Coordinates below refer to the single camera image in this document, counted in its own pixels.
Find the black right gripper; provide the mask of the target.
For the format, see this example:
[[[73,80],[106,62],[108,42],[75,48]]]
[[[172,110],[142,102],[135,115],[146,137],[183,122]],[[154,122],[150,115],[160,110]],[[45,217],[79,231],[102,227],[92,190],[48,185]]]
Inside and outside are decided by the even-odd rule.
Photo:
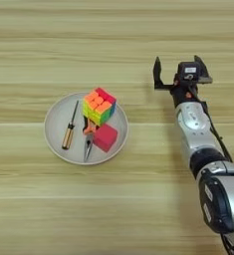
[[[200,65],[200,75],[197,81],[181,80],[179,75],[175,75],[173,83],[166,85],[160,78],[161,64],[158,57],[155,58],[153,66],[153,80],[154,88],[156,90],[166,90],[172,95],[174,106],[177,107],[182,103],[196,102],[199,103],[198,99],[198,85],[211,84],[212,78],[209,76],[206,65],[202,59],[197,55],[194,56],[194,61]]]

